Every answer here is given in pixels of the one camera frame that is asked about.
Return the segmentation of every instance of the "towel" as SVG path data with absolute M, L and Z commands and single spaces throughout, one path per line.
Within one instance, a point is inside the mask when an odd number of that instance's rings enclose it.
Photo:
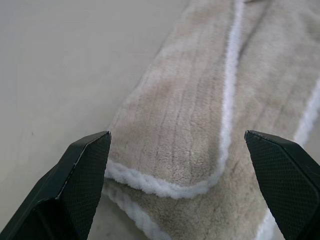
M 271 239 L 243 136 L 303 146 L 319 62 L 317 0 L 191 1 L 110 126 L 103 193 L 151 240 Z

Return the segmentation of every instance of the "textured rubber pad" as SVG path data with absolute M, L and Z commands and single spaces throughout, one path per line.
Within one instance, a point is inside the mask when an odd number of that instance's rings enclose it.
M 320 167 L 296 143 L 247 131 L 262 195 L 286 240 L 319 239 Z
M 104 183 L 111 135 L 72 143 L 34 186 L 0 240 L 86 240 Z

